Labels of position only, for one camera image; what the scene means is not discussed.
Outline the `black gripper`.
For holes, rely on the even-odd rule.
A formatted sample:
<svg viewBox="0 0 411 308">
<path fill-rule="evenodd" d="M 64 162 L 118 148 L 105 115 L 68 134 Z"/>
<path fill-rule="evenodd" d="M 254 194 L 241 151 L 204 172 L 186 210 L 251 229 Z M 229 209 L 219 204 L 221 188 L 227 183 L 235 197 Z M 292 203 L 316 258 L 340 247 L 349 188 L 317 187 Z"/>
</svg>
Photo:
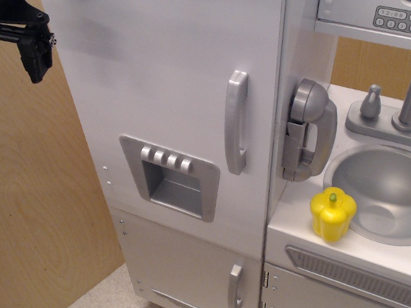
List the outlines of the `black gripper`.
<svg viewBox="0 0 411 308">
<path fill-rule="evenodd" d="M 33 84 L 40 83 L 52 67 L 48 40 L 49 16 L 26 0 L 0 0 L 0 40 L 18 42 L 24 69 Z"/>
</svg>

